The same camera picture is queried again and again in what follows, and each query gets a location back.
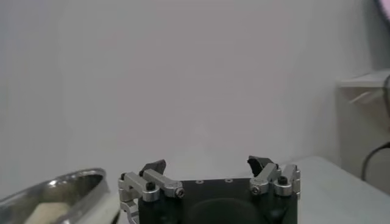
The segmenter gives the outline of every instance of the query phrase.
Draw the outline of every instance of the white shelf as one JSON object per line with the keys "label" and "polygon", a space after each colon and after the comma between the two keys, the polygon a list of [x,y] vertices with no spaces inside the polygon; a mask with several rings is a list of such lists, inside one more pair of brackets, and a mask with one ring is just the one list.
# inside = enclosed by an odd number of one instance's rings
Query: white shelf
{"label": "white shelf", "polygon": [[390,69],[373,72],[367,75],[362,75],[352,79],[342,80],[338,82],[339,87],[365,87],[365,88],[381,88],[386,77],[390,75]]}

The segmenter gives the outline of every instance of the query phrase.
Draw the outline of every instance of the black cable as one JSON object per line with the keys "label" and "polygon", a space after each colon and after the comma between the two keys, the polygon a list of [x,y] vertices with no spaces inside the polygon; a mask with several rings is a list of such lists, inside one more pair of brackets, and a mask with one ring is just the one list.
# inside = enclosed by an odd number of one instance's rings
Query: black cable
{"label": "black cable", "polygon": [[385,104],[385,109],[390,121],[389,82],[390,82],[390,75],[388,75],[385,81],[383,82],[382,91],[383,91],[383,103]]}
{"label": "black cable", "polygon": [[360,176],[361,180],[366,181],[367,167],[368,167],[368,163],[369,163],[370,159],[376,153],[378,153],[379,151],[381,151],[383,149],[390,149],[390,142],[387,142],[384,145],[379,146],[378,148],[374,149],[373,151],[370,152],[370,154],[368,154],[366,156],[366,158],[364,159],[364,162],[363,162],[363,166],[361,168],[361,176]]}
{"label": "black cable", "polygon": [[[384,82],[383,82],[383,87],[382,87],[382,91],[383,91],[383,103],[384,103],[384,105],[385,105],[386,113],[387,113],[387,115],[388,115],[389,122],[390,122],[389,82],[390,82],[390,75],[388,75],[388,76],[386,77],[386,79],[384,80]],[[361,178],[363,181],[366,181],[367,167],[368,167],[368,164],[369,164],[370,159],[371,159],[376,153],[378,153],[379,151],[381,151],[381,150],[383,150],[383,149],[390,149],[390,142],[387,142],[387,143],[385,143],[384,145],[380,146],[379,148],[374,149],[374,150],[371,151],[370,154],[368,154],[368,155],[366,156],[366,158],[364,159],[363,166],[362,166],[362,168],[361,168],[361,176],[360,176],[360,178]]]}

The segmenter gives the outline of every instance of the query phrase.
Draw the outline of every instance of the beige object in bowl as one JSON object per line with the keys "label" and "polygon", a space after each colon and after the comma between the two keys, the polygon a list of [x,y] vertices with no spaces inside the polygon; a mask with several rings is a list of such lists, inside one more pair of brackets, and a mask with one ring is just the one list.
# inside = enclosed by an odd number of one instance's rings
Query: beige object in bowl
{"label": "beige object in bowl", "polygon": [[66,203],[41,203],[24,224],[52,224],[59,217],[66,215],[70,207]]}

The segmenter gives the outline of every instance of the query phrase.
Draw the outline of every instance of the stainless steel bowl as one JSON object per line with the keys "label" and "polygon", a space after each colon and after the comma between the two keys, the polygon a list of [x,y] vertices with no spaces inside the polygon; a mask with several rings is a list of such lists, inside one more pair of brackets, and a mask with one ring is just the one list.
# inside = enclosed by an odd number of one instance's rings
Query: stainless steel bowl
{"label": "stainless steel bowl", "polygon": [[109,193],[104,169],[86,169],[15,193],[0,200],[0,223],[23,224],[40,203],[64,202],[69,212],[55,224],[80,220],[98,201]]}

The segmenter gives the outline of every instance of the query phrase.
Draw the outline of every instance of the pink object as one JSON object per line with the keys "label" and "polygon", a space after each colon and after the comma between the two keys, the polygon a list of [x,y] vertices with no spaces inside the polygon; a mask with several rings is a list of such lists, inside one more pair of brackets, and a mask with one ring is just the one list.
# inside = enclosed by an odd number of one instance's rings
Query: pink object
{"label": "pink object", "polygon": [[390,19],[390,0],[379,0],[379,3],[387,19]]}

